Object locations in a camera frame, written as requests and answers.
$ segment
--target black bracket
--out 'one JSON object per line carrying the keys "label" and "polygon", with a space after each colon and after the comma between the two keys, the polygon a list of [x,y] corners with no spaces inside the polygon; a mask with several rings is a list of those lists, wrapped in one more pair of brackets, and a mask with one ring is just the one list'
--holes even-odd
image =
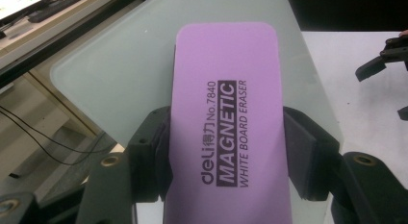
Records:
{"label": "black bracket", "polygon": [[333,194],[336,224],[408,223],[408,191],[378,158],[339,154],[339,142],[306,114],[285,108],[289,175],[299,196],[324,201]]}
{"label": "black bracket", "polygon": [[384,70],[387,62],[405,62],[408,69],[408,35],[389,38],[385,44],[380,56],[357,69],[356,77],[360,82]]}

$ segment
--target metal bolt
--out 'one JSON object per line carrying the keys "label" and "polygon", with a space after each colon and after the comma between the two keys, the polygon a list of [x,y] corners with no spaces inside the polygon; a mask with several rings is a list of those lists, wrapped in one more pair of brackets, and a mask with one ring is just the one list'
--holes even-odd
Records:
{"label": "metal bolt", "polygon": [[0,204],[0,212],[8,212],[13,207],[12,203],[3,202]]}
{"label": "metal bolt", "polygon": [[6,201],[0,202],[0,217],[8,215],[18,206],[18,200],[9,199]]}
{"label": "metal bolt", "polygon": [[108,158],[102,160],[101,164],[102,164],[103,166],[108,167],[108,166],[115,165],[115,164],[117,164],[118,162],[119,162],[119,157],[117,157],[117,156],[110,156],[110,157],[108,157]]}
{"label": "metal bolt", "polygon": [[354,161],[366,166],[375,166],[377,164],[376,160],[365,155],[354,156]]}

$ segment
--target deli logo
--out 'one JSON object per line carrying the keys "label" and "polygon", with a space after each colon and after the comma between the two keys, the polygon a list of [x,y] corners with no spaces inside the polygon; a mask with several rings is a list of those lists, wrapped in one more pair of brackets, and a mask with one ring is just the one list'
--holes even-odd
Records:
{"label": "deli logo", "polygon": [[201,180],[217,187],[248,187],[246,81],[209,82],[206,95]]}

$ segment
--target magnetic eraser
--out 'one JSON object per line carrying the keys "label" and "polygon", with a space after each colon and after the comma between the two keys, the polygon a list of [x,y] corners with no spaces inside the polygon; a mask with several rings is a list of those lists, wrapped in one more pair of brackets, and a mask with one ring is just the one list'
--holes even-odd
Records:
{"label": "magnetic eraser", "polygon": [[177,36],[167,224],[292,223],[278,39],[265,23]]}

